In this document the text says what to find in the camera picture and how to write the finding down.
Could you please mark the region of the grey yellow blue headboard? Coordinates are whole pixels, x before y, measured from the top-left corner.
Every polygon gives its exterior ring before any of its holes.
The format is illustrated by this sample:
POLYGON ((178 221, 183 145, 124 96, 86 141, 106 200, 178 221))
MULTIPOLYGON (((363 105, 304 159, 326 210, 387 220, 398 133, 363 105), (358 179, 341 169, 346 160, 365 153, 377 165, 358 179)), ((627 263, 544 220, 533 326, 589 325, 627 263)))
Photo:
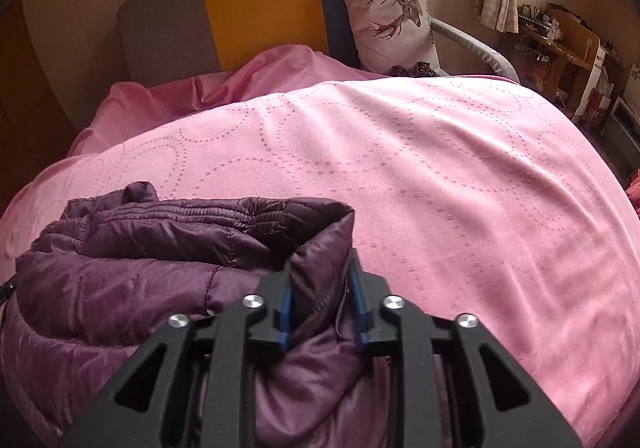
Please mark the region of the grey yellow blue headboard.
POLYGON ((344 0, 127 0, 117 23, 130 78, 147 88, 235 71, 280 45, 360 65, 344 0))

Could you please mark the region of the pink bed cover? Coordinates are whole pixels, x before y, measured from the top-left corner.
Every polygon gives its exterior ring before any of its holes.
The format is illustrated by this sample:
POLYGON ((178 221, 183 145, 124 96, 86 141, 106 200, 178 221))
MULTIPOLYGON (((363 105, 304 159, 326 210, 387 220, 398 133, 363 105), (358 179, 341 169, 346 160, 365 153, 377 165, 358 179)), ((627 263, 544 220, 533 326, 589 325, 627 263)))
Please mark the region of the pink bed cover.
POLYGON ((12 200, 1 272, 74 199, 329 199, 364 266, 424 311, 471 312, 594 446, 639 402, 639 219, 577 127, 498 77, 384 78, 302 45, 234 72, 119 82, 12 200))

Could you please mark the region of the orange wooden wardrobe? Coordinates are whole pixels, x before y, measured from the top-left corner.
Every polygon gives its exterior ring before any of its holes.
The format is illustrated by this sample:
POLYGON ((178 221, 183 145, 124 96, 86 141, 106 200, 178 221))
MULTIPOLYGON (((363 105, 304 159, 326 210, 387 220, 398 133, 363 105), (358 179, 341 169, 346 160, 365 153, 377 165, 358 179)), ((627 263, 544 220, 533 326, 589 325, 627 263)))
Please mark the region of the orange wooden wardrobe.
POLYGON ((43 73, 22 0, 1 10, 1 208, 37 174, 63 159, 77 131, 43 73))

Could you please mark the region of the purple quilted down jacket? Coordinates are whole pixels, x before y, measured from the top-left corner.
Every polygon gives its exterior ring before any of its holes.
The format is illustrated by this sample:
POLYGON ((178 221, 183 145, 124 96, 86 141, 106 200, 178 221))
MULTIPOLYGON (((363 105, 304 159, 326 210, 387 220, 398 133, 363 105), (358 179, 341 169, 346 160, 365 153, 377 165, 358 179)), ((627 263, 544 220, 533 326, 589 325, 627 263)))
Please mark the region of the purple quilted down jacket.
POLYGON ((381 447, 388 372, 347 301, 355 212, 329 199, 162 200, 137 182, 71 200, 16 261, 1 327, 6 393, 56 445, 169 316, 201 319, 291 268, 290 349, 256 378, 264 447, 381 447))

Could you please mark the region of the white deer print pillow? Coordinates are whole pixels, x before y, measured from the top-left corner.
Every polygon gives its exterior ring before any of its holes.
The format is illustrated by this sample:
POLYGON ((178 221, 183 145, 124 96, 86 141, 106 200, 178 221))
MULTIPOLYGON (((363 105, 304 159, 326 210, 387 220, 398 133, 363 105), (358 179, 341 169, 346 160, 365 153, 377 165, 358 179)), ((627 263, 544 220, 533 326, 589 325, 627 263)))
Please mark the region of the white deer print pillow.
POLYGON ((439 69, 427 0, 344 0, 361 65, 388 75, 396 66, 439 69))

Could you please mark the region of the grey bed side rail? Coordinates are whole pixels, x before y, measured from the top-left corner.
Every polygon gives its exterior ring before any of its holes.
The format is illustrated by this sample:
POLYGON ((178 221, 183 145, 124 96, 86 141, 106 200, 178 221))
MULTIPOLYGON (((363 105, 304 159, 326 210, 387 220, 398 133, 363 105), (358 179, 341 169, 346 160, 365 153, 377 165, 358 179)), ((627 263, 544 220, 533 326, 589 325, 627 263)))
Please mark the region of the grey bed side rail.
POLYGON ((440 34, 477 56, 483 63, 488 65, 497 76, 515 83, 520 83, 518 73, 509 60, 488 44, 437 18, 431 19, 431 27, 435 34, 440 34))

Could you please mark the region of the wooden desk with clutter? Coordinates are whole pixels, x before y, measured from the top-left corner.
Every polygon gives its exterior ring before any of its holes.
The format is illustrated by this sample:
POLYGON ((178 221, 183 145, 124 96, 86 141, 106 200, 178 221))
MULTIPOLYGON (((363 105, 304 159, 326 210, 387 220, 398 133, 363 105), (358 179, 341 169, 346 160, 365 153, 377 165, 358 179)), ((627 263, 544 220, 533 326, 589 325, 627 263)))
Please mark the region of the wooden desk with clutter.
POLYGON ((511 60, 523 86, 575 123, 599 124, 622 88, 622 64, 613 45, 556 4, 546 10, 518 8, 511 60))

